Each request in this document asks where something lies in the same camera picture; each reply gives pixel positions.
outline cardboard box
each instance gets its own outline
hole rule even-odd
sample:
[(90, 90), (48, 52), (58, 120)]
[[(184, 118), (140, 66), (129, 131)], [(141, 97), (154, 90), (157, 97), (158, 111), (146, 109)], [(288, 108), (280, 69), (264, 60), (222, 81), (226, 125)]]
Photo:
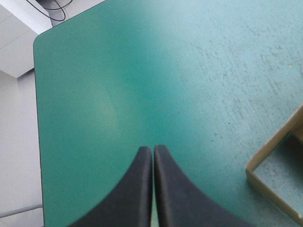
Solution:
[(247, 180), (285, 214), (303, 227), (303, 214), (299, 214), (269, 186), (267, 186), (255, 173), (254, 170), (274, 151), (277, 145), (289, 133), (303, 141), (303, 106), (301, 106), (286, 122), (286, 124), (252, 157), (245, 168)]

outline table surface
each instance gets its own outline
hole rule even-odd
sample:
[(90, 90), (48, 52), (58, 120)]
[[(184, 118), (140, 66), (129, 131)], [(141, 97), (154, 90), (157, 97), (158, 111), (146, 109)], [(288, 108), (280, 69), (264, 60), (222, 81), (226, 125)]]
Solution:
[(299, 0), (107, 0), (36, 38), (46, 227), (84, 215), (156, 144), (230, 212), (296, 226), (244, 168), (303, 101), (302, 12)]

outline black cable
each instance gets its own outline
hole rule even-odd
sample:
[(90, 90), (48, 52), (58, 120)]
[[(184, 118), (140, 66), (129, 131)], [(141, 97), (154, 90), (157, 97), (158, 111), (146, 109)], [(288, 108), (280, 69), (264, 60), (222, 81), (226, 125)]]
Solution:
[(42, 12), (41, 10), (39, 10), (36, 6), (34, 6), (29, 0), (26, 0), (26, 1), (27, 1), (29, 4), (31, 4), (32, 7), (34, 7), (36, 10), (38, 10), (40, 13), (42, 13), (44, 16), (50, 18), (51, 20), (55, 20), (55, 21), (64, 21), (64, 20), (66, 19), (65, 12), (64, 12), (64, 10), (62, 9), (62, 7), (60, 6), (60, 4), (57, 2), (57, 0), (54, 0), (54, 2), (57, 3), (57, 5), (60, 7), (61, 11), (62, 11), (63, 14), (64, 14), (64, 18), (61, 19), (61, 20), (57, 20), (57, 19), (55, 19), (55, 18), (50, 17), (49, 15), (47, 15), (47, 14), (45, 14), (44, 12)]
[(44, 9), (46, 9), (46, 10), (58, 10), (58, 9), (62, 9), (62, 8), (64, 8), (64, 7), (66, 7), (66, 6), (68, 6), (69, 4), (71, 4), (71, 2), (72, 1), (74, 1), (74, 0), (70, 0), (69, 1), (69, 3), (67, 3), (66, 5), (64, 5), (64, 6), (61, 6), (60, 8), (55, 8), (55, 9), (51, 9), (51, 8), (44, 8)]

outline gray floor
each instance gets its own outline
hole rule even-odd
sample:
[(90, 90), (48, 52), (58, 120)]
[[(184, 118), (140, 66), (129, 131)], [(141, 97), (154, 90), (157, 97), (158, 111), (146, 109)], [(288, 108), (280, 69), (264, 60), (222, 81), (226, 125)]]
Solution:
[[(69, 0), (59, 1), (64, 5)], [(71, 18), (103, 0), (74, 0), (65, 12)], [(56, 7), (41, 0), (44, 7)], [(53, 11), (52, 17), (62, 12)], [(15, 79), (0, 71), (0, 213), (42, 203), (36, 114), (35, 74)], [(41, 227), (36, 209), (0, 219), (0, 227)]]

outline green table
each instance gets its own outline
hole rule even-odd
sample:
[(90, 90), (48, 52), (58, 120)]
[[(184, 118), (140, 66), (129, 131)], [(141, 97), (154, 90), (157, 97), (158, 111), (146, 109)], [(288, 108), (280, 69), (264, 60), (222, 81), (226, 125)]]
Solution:
[(155, 144), (232, 213), (296, 226), (244, 167), (303, 101), (302, 11), (298, 0), (108, 0), (36, 38), (46, 227), (84, 215)]

